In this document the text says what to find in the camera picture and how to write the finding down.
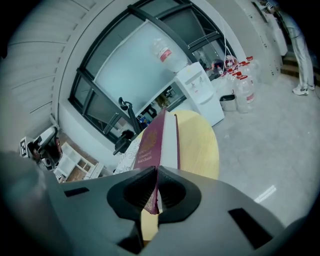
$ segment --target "paper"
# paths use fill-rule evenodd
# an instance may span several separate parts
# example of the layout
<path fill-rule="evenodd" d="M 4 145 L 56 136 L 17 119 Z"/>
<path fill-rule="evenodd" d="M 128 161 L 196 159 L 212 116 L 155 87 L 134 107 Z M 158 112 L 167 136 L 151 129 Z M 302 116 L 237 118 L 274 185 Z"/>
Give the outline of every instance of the paper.
<path fill-rule="evenodd" d="M 134 161 L 140 146 L 141 138 L 136 138 L 124 153 L 120 163 L 116 167 L 114 174 L 125 173 L 133 169 Z"/>

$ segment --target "wooden tabletop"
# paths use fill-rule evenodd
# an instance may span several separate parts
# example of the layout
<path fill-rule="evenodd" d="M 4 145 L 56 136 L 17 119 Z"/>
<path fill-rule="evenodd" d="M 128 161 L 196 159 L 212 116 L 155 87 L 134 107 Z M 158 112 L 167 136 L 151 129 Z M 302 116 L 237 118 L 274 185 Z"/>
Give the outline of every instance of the wooden tabletop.
<path fill-rule="evenodd" d="M 219 176 L 219 150 L 215 133 L 205 118 L 190 110 L 171 112 L 178 119 L 180 169 L 211 179 Z M 158 231 L 158 215 L 141 212 L 143 240 L 150 241 Z"/>

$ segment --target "trash bin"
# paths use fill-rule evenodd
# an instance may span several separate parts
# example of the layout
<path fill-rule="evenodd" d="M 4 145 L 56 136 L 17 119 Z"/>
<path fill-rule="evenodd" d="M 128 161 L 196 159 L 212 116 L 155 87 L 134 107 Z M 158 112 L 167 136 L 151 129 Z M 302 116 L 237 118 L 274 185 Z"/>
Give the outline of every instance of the trash bin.
<path fill-rule="evenodd" d="M 220 104 L 223 111 L 237 110 L 236 97 L 234 94 L 222 96 L 220 98 Z"/>

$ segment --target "window frame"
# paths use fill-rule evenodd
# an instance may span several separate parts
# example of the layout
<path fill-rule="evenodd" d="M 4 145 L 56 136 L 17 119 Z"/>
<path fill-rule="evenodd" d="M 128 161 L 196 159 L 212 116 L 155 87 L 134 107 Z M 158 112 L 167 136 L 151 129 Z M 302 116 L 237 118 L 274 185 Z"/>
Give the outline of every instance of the window frame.
<path fill-rule="evenodd" d="M 196 57 L 193 55 L 193 52 L 198 50 L 199 48 L 205 46 L 216 40 L 223 40 L 224 35 L 220 31 L 220 29 L 215 25 L 215 23 L 196 5 L 194 5 L 190 0 L 173 0 L 177 2 L 179 5 L 172 7 L 166 11 L 163 11 L 156 16 L 152 16 L 149 13 L 140 9 L 145 4 L 152 2 L 153 0 L 140 0 L 134 4 L 128 5 L 128 7 L 117 15 L 106 27 L 105 29 L 99 34 L 99 36 L 93 41 L 92 45 L 86 52 L 80 66 L 76 69 L 76 75 L 72 84 L 71 93 L 69 97 L 69 102 L 73 105 L 73 107 L 91 124 L 93 125 L 99 132 L 101 132 L 107 139 L 109 139 L 112 143 L 116 143 L 118 137 L 115 136 L 111 129 L 113 126 L 120 120 L 120 118 L 124 118 L 131 126 L 133 126 L 131 119 L 128 115 L 126 115 L 121 108 L 115 104 L 107 95 L 105 95 L 102 90 L 96 85 L 94 82 L 95 77 L 86 69 L 86 65 L 88 64 L 90 58 L 93 56 L 96 49 L 101 45 L 103 40 L 108 36 L 113 28 L 115 28 L 122 20 L 124 20 L 129 15 L 134 15 L 137 18 L 141 19 L 142 21 L 149 20 L 157 27 L 159 27 L 162 31 L 164 31 L 186 54 L 189 60 L 192 63 L 197 62 Z M 194 42 L 187 44 L 176 32 L 174 32 L 168 25 L 166 25 L 162 20 L 174 15 L 178 14 L 179 12 L 191 9 L 192 12 L 195 14 L 193 10 L 196 10 L 200 13 L 216 30 L 210 34 L 207 34 Z M 226 46 L 229 49 L 229 53 L 235 56 L 229 42 L 226 40 Z M 84 104 L 82 105 L 75 97 L 75 93 L 79 84 L 80 78 L 84 79 L 85 82 L 90 86 L 90 91 L 86 96 Z M 107 101 L 107 103 L 111 106 L 113 110 L 115 110 L 114 117 L 111 118 L 110 122 L 107 124 L 104 130 L 100 129 L 96 126 L 87 116 L 87 110 L 90 106 L 91 100 L 93 96 L 97 94 L 99 97 L 102 97 Z M 186 96 L 181 97 L 180 103 L 182 103 L 186 99 Z"/>

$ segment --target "white cabinet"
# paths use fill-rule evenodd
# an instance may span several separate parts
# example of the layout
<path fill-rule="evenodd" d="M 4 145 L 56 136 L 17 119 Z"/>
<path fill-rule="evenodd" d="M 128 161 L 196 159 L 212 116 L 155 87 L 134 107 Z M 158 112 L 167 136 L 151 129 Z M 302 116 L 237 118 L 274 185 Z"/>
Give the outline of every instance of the white cabinet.
<path fill-rule="evenodd" d="M 54 170 L 54 174 L 56 176 L 64 176 L 65 180 L 67 180 L 70 174 L 77 170 L 78 172 L 83 172 L 83 179 L 89 176 L 91 177 L 94 174 L 94 177 L 97 178 L 104 167 L 103 164 L 96 164 L 93 165 L 91 162 L 83 158 L 77 151 L 75 151 L 67 142 L 65 142 L 62 147 L 62 158 Z"/>

